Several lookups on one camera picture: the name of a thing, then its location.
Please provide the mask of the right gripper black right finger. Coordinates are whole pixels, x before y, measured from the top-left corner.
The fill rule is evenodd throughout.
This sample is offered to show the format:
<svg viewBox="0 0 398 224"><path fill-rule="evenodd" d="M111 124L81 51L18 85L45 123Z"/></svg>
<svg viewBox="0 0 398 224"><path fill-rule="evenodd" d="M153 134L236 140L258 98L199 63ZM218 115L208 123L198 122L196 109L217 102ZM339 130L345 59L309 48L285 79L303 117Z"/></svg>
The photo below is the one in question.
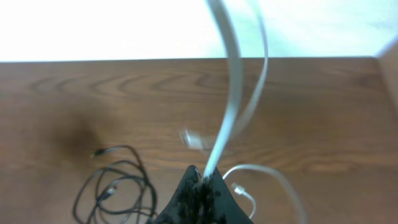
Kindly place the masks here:
<svg viewBox="0 0 398 224"><path fill-rule="evenodd" d="M203 222L253 224L231 195L218 169L203 179Z"/></svg>

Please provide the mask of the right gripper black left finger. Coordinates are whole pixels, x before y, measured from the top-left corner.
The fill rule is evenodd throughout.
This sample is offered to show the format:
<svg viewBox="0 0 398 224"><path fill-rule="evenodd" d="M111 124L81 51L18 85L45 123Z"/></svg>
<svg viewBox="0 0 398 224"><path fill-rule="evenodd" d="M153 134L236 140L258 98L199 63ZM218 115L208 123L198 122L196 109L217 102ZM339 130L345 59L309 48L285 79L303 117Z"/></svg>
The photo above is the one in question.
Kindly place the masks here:
<svg viewBox="0 0 398 224"><path fill-rule="evenodd" d="M186 169L177 189L166 207L153 221L154 224L194 224L200 219L202 202L201 176L196 166Z"/></svg>

